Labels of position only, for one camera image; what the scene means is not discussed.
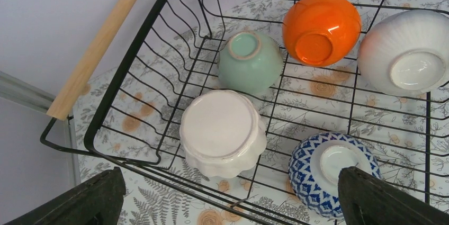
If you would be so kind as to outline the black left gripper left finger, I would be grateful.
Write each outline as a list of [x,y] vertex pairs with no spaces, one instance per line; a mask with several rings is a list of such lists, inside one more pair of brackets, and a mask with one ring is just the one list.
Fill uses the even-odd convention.
[[114,167],[7,224],[117,224],[125,192],[122,171]]

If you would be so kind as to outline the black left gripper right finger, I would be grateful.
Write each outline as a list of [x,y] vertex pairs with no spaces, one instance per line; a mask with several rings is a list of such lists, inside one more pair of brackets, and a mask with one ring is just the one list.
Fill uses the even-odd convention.
[[346,224],[448,224],[448,214],[352,166],[339,173]]

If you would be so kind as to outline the mint green bowl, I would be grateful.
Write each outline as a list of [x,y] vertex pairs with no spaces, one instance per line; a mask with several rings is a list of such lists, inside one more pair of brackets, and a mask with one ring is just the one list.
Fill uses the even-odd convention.
[[224,87],[257,94],[280,77],[282,52],[270,36],[255,30],[240,31],[220,48],[217,66]]

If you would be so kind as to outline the white scalloped bowl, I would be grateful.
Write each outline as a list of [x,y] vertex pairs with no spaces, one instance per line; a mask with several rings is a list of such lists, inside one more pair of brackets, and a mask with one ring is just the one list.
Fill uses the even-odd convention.
[[233,178],[265,151],[266,126],[252,102],[230,90],[195,98],[181,118],[185,161],[206,177]]

